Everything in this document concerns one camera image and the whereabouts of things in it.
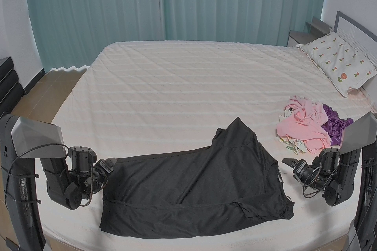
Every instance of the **pillowcase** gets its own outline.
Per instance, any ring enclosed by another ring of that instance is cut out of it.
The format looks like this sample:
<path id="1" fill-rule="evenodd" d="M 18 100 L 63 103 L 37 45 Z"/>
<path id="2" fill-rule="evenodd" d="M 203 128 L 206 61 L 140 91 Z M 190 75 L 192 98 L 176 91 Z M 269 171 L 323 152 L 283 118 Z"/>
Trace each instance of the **pillowcase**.
<path id="1" fill-rule="evenodd" d="M 297 46 L 322 69 L 344 97 L 349 90 L 360 88 L 377 74 L 366 54 L 352 48 L 336 32 Z"/>

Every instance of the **tile floor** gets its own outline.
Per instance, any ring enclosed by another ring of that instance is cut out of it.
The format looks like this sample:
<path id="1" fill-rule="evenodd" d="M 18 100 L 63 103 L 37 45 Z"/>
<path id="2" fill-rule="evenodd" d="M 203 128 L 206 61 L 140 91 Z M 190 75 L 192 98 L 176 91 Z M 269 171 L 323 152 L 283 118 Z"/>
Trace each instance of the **tile floor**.
<path id="1" fill-rule="evenodd" d="M 84 74 L 83 71 L 51 71 L 46 74 L 29 92 L 25 95 L 12 114 L 28 117 L 43 122 L 51 122 L 58 112 L 64 100 L 71 93 L 72 88 Z M 0 173 L 0 235 L 2 238 L 8 237 L 15 243 L 17 238 L 14 233 L 9 213 L 4 204 L 3 181 Z M 75 251 L 76 248 L 48 238 L 53 251 Z M 315 250 L 319 251 L 340 251 L 343 248 L 345 237 L 336 239 Z M 0 238 L 0 251 L 8 251 L 5 242 Z"/>

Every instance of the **purple satin garment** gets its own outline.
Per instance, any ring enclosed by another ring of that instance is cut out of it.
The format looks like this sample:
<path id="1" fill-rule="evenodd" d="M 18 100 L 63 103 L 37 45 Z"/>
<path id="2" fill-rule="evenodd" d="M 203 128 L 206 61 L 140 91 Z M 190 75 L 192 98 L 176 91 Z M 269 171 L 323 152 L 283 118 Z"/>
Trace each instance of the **purple satin garment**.
<path id="1" fill-rule="evenodd" d="M 331 138 L 331 145 L 340 145 L 342 140 L 343 130 L 353 123 L 352 118 L 347 118 L 347 120 L 340 119 L 338 112 L 333 111 L 332 107 L 323 104 L 323 108 L 327 114 L 328 122 L 326 122 L 322 128 L 328 132 Z"/>

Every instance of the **headboard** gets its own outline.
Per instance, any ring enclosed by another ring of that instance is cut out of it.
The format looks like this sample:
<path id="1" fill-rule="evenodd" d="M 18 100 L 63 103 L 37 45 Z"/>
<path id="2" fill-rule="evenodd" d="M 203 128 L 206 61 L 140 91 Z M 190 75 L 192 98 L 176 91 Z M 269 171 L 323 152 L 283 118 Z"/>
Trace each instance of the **headboard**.
<path id="1" fill-rule="evenodd" d="M 336 14 L 334 31 L 353 48 L 364 51 L 377 66 L 377 36 L 374 33 L 340 11 Z M 369 79 L 363 88 L 370 96 L 372 106 L 377 110 L 377 76 Z"/>

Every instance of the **white bed sheet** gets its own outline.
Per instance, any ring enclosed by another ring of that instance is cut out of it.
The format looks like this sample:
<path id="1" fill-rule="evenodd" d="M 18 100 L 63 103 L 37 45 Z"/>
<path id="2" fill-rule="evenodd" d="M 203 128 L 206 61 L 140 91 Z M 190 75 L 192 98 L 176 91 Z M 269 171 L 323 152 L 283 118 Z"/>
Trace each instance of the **white bed sheet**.
<path id="1" fill-rule="evenodd" d="M 138 239 L 101 232 L 102 192 L 70 211 L 47 195 L 40 162 L 40 216 L 46 234 L 82 250 L 310 250 L 346 233 L 360 188 L 329 207 L 305 199 L 292 169 L 295 157 L 276 140 L 278 116 L 291 95 L 305 96 L 357 119 L 372 108 L 359 91 L 343 98 L 298 48 L 224 42 L 120 42 L 106 47 L 63 103 L 53 123 L 69 146 L 91 147 L 97 158 L 177 152 L 211 144 L 218 127 L 237 116 L 279 161 L 291 220 L 275 220 L 213 237 Z M 314 155 L 300 155 L 310 164 Z"/>

